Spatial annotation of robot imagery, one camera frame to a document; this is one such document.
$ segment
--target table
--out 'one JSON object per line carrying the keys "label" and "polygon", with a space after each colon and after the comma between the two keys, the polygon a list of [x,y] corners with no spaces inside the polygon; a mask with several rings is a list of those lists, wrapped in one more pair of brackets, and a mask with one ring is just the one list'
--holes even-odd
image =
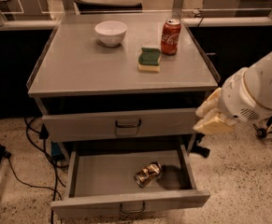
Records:
{"label": "table", "polygon": [[[196,188],[181,135],[193,138],[194,111],[217,82],[188,30],[181,29],[175,56],[162,54],[160,73],[137,69],[141,48],[160,46],[172,16],[66,15],[43,51],[28,87],[70,159],[66,198],[51,204],[59,217],[197,207],[208,199]],[[95,25],[109,20],[128,27],[117,48],[95,37]],[[142,189],[133,174],[151,159],[167,170]]]}

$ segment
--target open drawer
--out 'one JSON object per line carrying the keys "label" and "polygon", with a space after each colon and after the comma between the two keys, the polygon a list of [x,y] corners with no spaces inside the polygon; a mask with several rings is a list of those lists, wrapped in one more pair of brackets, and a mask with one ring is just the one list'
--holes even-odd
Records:
{"label": "open drawer", "polygon": [[[208,191],[197,190],[180,136],[75,143],[60,217],[86,217],[201,207]],[[141,188],[134,174],[150,163],[162,174]]]}

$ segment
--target chair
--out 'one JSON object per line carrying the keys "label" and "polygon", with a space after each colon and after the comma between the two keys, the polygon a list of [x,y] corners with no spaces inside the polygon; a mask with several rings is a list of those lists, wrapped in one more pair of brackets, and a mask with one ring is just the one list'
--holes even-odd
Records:
{"label": "chair", "polygon": [[133,13],[142,12],[142,4],[136,3],[133,5],[119,5],[119,4],[101,4],[90,3],[82,0],[73,0],[76,3],[80,14],[97,14],[97,13]]}

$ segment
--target drawer handle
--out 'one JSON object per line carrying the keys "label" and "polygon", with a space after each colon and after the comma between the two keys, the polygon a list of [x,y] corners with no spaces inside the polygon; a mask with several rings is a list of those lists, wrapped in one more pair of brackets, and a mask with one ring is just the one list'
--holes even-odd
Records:
{"label": "drawer handle", "polygon": [[123,204],[120,203],[120,212],[122,214],[133,214],[133,213],[142,213],[145,211],[145,203],[143,202],[143,206],[139,210],[131,210],[131,211],[123,211]]}
{"label": "drawer handle", "polygon": [[127,129],[137,128],[137,127],[141,126],[141,124],[142,124],[142,120],[141,119],[138,120],[137,124],[124,124],[124,125],[119,124],[119,122],[116,120],[116,127],[117,128],[124,128],[124,129],[126,129],[126,128]]}

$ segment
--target red soda can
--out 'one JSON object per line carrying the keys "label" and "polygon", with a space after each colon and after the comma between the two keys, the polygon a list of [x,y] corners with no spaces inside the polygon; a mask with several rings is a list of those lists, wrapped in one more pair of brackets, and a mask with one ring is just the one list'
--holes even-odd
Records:
{"label": "red soda can", "polygon": [[175,55],[181,24],[179,20],[169,19],[165,22],[162,33],[161,51],[165,55]]}

